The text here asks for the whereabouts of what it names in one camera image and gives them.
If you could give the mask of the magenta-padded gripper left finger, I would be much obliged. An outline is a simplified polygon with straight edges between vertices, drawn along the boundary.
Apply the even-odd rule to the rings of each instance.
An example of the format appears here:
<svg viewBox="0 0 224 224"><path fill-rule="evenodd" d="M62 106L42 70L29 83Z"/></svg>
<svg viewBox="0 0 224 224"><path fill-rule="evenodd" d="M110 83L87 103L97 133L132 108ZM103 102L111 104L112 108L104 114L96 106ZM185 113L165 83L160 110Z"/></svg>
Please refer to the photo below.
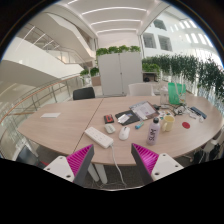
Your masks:
<svg viewBox="0 0 224 224"><path fill-rule="evenodd" d="M94 145L90 144L67 157L58 156L44 170L82 186L93 155Z"/></svg>

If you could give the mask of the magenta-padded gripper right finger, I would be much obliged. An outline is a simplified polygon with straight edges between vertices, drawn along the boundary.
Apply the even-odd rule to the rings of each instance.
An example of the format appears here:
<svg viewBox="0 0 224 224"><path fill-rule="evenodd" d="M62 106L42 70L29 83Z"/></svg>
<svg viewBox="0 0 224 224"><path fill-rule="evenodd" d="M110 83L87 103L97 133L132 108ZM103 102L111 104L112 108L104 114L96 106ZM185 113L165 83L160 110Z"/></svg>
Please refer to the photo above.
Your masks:
<svg viewBox="0 0 224 224"><path fill-rule="evenodd" d="M135 143L131 144L131 153L145 185L183 169L168 154L157 154Z"/></svg>

